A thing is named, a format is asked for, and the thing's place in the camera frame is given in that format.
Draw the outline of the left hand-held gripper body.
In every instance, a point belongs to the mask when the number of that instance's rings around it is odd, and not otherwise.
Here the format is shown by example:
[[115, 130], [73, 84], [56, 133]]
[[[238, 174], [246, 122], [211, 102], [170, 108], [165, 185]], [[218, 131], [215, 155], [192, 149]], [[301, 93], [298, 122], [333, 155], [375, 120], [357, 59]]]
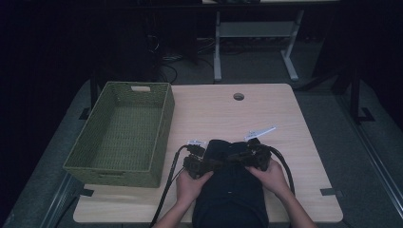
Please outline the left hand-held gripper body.
[[185, 148], [189, 155], [183, 159], [183, 167], [192, 179], [198, 179], [212, 170], [211, 165], [204, 159], [206, 142], [188, 141]]

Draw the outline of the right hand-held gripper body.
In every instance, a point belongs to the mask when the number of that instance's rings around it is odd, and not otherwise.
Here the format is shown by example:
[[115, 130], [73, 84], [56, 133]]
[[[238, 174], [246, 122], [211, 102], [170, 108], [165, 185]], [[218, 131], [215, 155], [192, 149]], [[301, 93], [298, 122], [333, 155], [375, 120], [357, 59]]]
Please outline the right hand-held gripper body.
[[275, 126], [264, 128], [261, 130], [251, 130], [244, 137], [246, 141], [246, 150], [251, 158], [247, 161], [239, 161], [244, 166], [253, 166], [262, 171], [268, 169], [268, 162], [271, 159], [274, 149], [271, 146], [265, 145], [259, 141], [259, 137], [268, 134], [276, 129]]

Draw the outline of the dark navy printed t-shirt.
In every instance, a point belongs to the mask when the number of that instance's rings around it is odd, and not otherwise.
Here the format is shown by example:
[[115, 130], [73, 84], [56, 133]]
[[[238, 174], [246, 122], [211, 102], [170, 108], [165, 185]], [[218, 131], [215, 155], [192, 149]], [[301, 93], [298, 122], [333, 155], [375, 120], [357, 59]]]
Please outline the dark navy printed t-shirt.
[[193, 210], [193, 228], [268, 228], [261, 182], [242, 164], [226, 161], [246, 148], [246, 142], [209, 142], [205, 157], [224, 166], [202, 187]]

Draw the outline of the green woven basket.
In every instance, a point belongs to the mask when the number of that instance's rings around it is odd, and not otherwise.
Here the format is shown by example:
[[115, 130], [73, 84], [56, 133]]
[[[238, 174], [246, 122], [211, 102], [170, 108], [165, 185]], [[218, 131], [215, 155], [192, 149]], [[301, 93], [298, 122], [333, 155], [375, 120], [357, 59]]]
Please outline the green woven basket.
[[65, 170], [85, 184], [159, 187], [174, 108], [168, 83], [106, 83]]

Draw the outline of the person's left hand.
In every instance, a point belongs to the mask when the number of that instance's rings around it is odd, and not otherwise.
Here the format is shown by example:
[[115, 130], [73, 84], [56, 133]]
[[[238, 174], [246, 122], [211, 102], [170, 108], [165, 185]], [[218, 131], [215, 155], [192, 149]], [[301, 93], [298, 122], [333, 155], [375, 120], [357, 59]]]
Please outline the person's left hand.
[[183, 170], [176, 180], [177, 203], [180, 206], [189, 207], [199, 196], [203, 186], [213, 176], [213, 174], [214, 172], [210, 171], [202, 177], [194, 180], [186, 170]]

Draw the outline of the person's right hand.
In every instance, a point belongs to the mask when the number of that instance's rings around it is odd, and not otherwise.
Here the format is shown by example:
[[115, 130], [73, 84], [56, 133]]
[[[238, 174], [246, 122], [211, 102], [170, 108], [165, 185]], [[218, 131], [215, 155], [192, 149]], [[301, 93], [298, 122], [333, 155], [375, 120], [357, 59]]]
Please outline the person's right hand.
[[282, 167], [277, 161], [271, 159], [266, 171], [261, 171], [253, 166], [247, 167], [247, 170], [261, 182], [264, 188], [275, 194], [280, 200], [293, 196]]

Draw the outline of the grey metal desk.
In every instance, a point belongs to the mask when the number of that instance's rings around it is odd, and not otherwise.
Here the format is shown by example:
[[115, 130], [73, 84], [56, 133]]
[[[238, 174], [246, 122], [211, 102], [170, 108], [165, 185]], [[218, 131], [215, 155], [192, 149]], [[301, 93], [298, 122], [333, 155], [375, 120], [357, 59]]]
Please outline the grey metal desk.
[[[305, 11], [308, 8], [332, 5], [339, 0], [251, 0], [251, 3], [215, 3], [213, 0], [202, 0], [207, 7], [216, 10], [215, 38], [213, 53], [214, 81], [220, 82], [221, 76], [221, 38], [287, 38], [287, 46], [280, 51], [282, 61], [288, 75], [293, 82], [298, 80], [298, 75], [293, 65], [291, 54], [297, 39], [299, 29]], [[229, 22], [222, 19], [225, 10], [289, 10], [293, 8], [297, 14], [293, 20], [288, 21], [235, 21]]]

